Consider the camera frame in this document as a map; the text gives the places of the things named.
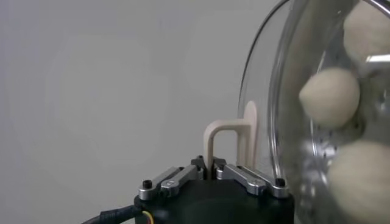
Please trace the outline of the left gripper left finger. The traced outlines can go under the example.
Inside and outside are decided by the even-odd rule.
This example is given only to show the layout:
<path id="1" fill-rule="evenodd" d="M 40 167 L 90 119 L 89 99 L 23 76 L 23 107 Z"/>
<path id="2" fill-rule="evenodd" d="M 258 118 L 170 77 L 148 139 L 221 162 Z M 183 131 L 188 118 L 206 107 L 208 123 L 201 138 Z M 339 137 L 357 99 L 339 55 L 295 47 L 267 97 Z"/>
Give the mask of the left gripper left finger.
<path id="1" fill-rule="evenodd" d="M 161 193 L 165 197 L 174 197 L 187 182 L 204 180 L 206 176 L 204 157 L 198 155 L 186 167 L 171 167 L 151 180 L 144 180 L 138 188 L 138 197 L 140 200 L 153 200 Z"/>

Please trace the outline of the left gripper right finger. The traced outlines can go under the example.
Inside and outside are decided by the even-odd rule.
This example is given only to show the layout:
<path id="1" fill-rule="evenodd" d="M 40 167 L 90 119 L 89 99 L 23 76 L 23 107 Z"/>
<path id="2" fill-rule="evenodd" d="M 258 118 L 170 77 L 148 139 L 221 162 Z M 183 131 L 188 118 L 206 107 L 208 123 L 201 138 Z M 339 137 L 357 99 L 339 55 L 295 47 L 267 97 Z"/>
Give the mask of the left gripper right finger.
<path id="1" fill-rule="evenodd" d="M 213 158 L 214 177 L 218 180 L 234 180 L 251 194 L 260 196 L 268 191 L 275 198 L 288 198 L 289 189 L 283 178 L 271 178 L 246 166 L 227 164 L 222 158 Z"/>

